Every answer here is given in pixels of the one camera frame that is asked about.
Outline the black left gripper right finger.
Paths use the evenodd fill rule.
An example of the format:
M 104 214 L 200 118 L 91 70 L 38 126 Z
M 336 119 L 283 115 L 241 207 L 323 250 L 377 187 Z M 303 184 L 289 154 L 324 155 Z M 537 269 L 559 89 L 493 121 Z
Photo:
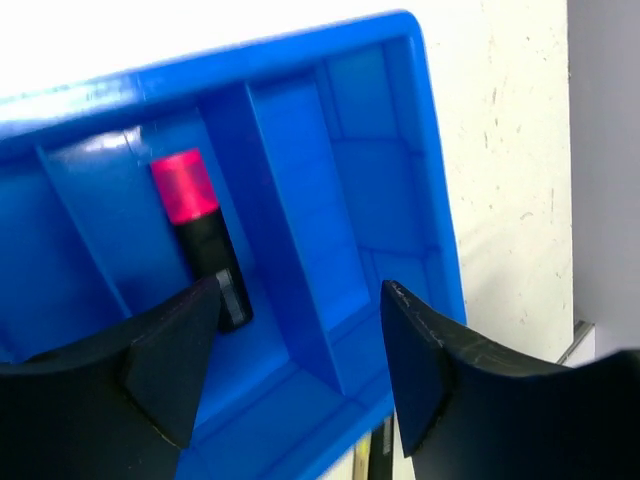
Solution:
M 503 346 L 385 281 L 397 425 L 419 479 L 635 479 L 639 354 L 576 368 Z

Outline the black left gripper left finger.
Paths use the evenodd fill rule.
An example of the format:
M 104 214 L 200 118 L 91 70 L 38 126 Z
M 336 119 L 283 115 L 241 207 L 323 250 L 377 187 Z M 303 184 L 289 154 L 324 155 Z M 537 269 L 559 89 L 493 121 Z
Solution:
M 4 479 L 172 479 L 221 306 L 203 278 L 151 310 L 1 366 Z

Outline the green highlighter black body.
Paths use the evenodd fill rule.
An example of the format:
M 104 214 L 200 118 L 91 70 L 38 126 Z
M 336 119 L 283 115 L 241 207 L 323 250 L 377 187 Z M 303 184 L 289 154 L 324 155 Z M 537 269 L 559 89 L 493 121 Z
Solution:
M 372 433 L 368 461 L 368 480 L 392 480 L 394 458 L 394 420 L 387 417 Z

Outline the pink highlighter black body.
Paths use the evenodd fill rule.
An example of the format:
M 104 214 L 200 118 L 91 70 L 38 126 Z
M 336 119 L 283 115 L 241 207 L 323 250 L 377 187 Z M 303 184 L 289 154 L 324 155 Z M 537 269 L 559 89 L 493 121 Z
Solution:
M 231 333 L 253 319 L 253 309 L 218 196 L 197 148 L 151 163 L 151 173 L 183 255 L 196 279 L 220 287 L 218 329 Z

